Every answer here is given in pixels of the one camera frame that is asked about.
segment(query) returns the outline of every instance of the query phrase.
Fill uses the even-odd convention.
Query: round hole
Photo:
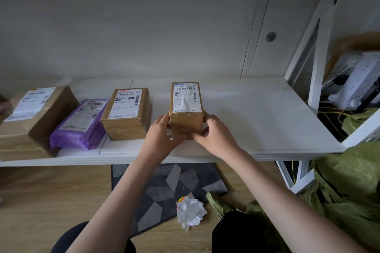
[[[265,41],[267,42],[272,42],[273,40],[276,39],[276,32],[269,32],[266,37],[265,37]]]

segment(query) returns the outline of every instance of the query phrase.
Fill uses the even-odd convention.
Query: upper shelf
[[[170,88],[178,79],[88,79],[70,83],[75,96],[106,98],[115,88],[148,87],[153,104],[152,122],[169,111]],[[283,78],[201,79],[203,107],[216,114],[238,144],[257,160],[312,159],[344,150],[326,127]],[[58,157],[7,161],[0,166],[125,164],[137,156],[143,140],[111,141],[97,149],[63,149]],[[212,162],[217,158],[193,140],[171,152],[167,163]]]

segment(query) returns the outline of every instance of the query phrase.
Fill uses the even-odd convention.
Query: leg
[[[275,252],[265,241],[254,217],[239,211],[230,211],[212,232],[212,252]]]
[[[65,253],[82,230],[86,227],[88,222],[89,221],[78,224],[64,233],[55,243],[50,253]],[[128,239],[128,242],[126,243],[125,253],[136,253],[136,248],[131,239]]]

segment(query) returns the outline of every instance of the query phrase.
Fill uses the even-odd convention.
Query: person's right hand
[[[193,133],[192,137],[196,142],[224,161],[235,155],[237,151],[242,150],[228,127],[216,115],[204,112],[204,116],[209,126],[209,134],[208,136],[202,136],[198,133]]]

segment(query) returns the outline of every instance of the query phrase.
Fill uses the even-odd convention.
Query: geometric pattern
[[[112,190],[128,165],[112,165]],[[160,164],[148,179],[133,217],[130,237],[136,236],[173,217],[177,217],[176,201],[190,192],[206,203],[206,192],[218,195],[228,192],[214,163]]]

